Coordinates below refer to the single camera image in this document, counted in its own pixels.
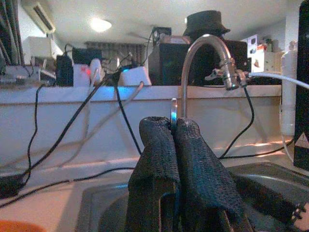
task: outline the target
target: faucet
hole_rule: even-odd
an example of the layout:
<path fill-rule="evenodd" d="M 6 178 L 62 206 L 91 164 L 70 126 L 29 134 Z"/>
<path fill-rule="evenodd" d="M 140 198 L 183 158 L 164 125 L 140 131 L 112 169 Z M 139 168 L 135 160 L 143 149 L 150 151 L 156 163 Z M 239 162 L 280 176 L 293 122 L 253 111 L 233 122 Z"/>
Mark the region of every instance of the faucet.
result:
<path fill-rule="evenodd" d="M 187 86 L 190 65 L 197 50 L 204 44 L 209 44 L 214 47 L 220 56 L 220 70 L 214 70 L 214 75 L 221 77 L 226 90 L 233 90 L 245 85 L 243 72 L 236 70 L 235 61 L 231 58 L 231 54 L 225 43 L 214 35 L 205 34 L 199 37 L 189 48 L 184 59 L 182 72 L 182 117 L 187 117 Z"/>

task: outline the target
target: curtain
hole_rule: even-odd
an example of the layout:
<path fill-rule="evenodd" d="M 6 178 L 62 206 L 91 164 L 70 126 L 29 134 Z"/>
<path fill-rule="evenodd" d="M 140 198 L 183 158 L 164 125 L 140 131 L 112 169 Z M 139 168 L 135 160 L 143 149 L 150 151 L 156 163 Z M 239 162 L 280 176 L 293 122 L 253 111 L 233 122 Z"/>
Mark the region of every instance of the curtain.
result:
<path fill-rule="evenodd" d="M 86 42 L 87 48 L 102 50 L 102 57 L 107 60 L 103 61 L 103 67 L 107 73 L 113 73 L 117 69 L 120 61 L 121 65 L 131 64 L 131 60 L 142 64 L 145 59 L 145 46 L 143 44 L 131 43 L 101 43 L 101 42 Z"/>
<path fill-rule="evenodd" d="M 17 0 L 0 0 L 0 59 L 7 65 L 23 65 Z"/>

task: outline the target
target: white cable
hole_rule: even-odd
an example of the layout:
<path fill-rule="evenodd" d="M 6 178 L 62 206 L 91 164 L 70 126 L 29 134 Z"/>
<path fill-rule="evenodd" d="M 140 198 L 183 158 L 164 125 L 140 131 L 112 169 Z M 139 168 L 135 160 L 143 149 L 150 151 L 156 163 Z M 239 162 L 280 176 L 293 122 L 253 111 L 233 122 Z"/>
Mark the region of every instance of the white cable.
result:
<path fill-rule="evenodd" d="M 144 83 L 141 81 L 140 82 L 140 85 L 137 87 L 137 89 L 129 96 L 129 98 L 124 101 L 122 103 L 123 106 L 126 106 L 127 104 L 129 104 L 137 95 L 138 93 L 141 91 L 141 89 L 144 87 Z M 66 143 L 66 144 L 61 144 L 59 145 L 56 149 L 59 149 L 59 148 L 64 148 L 64 147 L 69 147 L 69 146 L 73 146 L 73 145 L 77 145 L 77 144 L 80 144 L 80 143 L 86 143 L 89 139 L 91 139 L 97 132 L 98 130 L 102 127 L 102 125 L 107 121 L 109 120 L 112 116 L 114 116 L 118 111 L 120 110 L 120 107 L 116 107 L 115 109 L 113 109 L 108 115 L 104 116 L 100 122 L 98 122 L 96 124 L 96 126 L 93 128 L 93 130 L 88 134 L 88 136 L 83 139 L 83 140 L 79 140 L 79 141 L 76 141 L 76 142 L 70 142 L 70 143 Z M 50 148 L 43 148 L 43 149 L 40 149 L 38 151 L 34 151 L 31 153 L 31 156 L 34 157 L 34 156 L 37 156 L 37 155 L 40 155 L 42 154 L 43 152 L 47 152 Z M 9 163 L 6 163 L 2 166 L 0 166 L 0 168 L 6 168 L 6 167 L 9 167 L 9 168 L 12 168 L 12 169 L 15 169 L 15 170 L 25 170 L 27 169 L 28 167 L 13 167 L 13 165 L 15 165 L 16 163 L 19 163 L 20 161 L 24 160 L 24 159 L 27 159 L 27 154 L 24 154 L 23 156 L 17 158 L 16 160 L 14 161 L 11 161 Z"/>
<path fill-rule="evenodd" d="M 93 75 L 91 75 L 91 79 L 90 79 L 90 86 L 88 89 L 88 93 L 87 96 L 89 96 L 89 94 L 91 93 L 92 89 L 93 89 L 93 85 L 95 83 L 95 78 L 97 77 L 98 74 L 98 69 L 95 69 L 95 72 Z M 83 127 L 83 140 L 87 137 L 88 135 L 88 129 L 89 129 L 89 121 L 90 121 L 90 103 L 91 103 L 91 99 L 89 100 L 89 102 L 85 105 L 85 118 L 84 118 L 84 127 Z M 66 161 L 62 162 L 61 164 L 58 165 L 59 168 L 61 168 L 63 165 L 73 161 L 78 154 L 81 152 L 82 148 L 83 148 L 84 143 L 80 143 L 77 150 L 74 152 L 74 154 Z"/>
<path fill-rule="evenodd" d="M 288 150 L 288 147 L 287 147 L 287 145 L 286 145 L 286 142 L 285 142 L 285 139 L 284 139 L 284 137 L 283 137 L 283 135 L 281 135 L 281 138 L 282 138 L 282 143 L 283 143 L 283 146 L 284 146 L 284 150 L 285 150 L 285 153 L 287 154 L 287 156 L 289 157 L 289 159 L 292 161 L 292 163 L 294 162 L 293 161 L 293 158 L 292 158 L 292 156 L 291 156 L 291 154 L 290 154 L 290 152 L 289 152 L 289 150 Z"/>
<path fill-rule="evenodd" d="M 282 76 L 282 75 L 277 75 L 277 74 L 272 74 L 272 73 L 266 73 L 266 72 L 251 72 L 249 73 L 249 76 L 250 77 L 271 77 L 271 78 L 276 78 L 276 79 L 280 79 L 280 80 L 286 80 L 286 81 L 290 81 L 296 85 L 299 85 L 301 87 L 304 87 L 306 89 L 309 89 L 309 85 L 302 82 L 302 81 L 298 81 L 298 80 L 295 80 L 293 78 L 290 78 L 290 77 L 287 77 L 287 76 Z"/>

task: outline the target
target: stainless steel sink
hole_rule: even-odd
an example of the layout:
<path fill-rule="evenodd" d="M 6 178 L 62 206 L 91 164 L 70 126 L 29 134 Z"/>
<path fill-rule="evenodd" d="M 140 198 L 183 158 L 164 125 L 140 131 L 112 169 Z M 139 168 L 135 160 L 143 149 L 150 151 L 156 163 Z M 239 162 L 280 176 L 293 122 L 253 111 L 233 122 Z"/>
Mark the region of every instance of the stainless steel sink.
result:
<path fill-rule="evenodd" d="M 292 204 L 309 202 L 309 178 L 270 162 L 230 167 L 237 178 L 248 178 L 280 193 Z M 123 232 L 128 190 L 126 183 L 89 188 L 84 191 L 77 232 Z M 285 225 L 257 211 L 250 198 L 244 198 L 246 214 L 257 230 L 283 232 Z"/>

